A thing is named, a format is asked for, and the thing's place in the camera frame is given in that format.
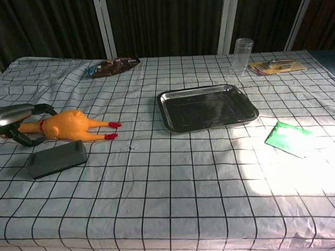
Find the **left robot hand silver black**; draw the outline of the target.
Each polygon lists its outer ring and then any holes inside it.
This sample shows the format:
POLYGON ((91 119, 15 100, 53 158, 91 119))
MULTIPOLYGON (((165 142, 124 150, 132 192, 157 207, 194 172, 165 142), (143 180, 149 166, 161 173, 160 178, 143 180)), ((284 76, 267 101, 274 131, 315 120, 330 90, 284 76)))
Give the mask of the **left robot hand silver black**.
POLYGON ((33 147, 39 145, 46 139, 45 136, 32 140, 18 129, 26 118, 44 113, 52 116, 58 114, 54 108, 48 104, 19 104, 1 107, 1 135, 4 134, 9 139, 13 139, 23 146, 33 147))

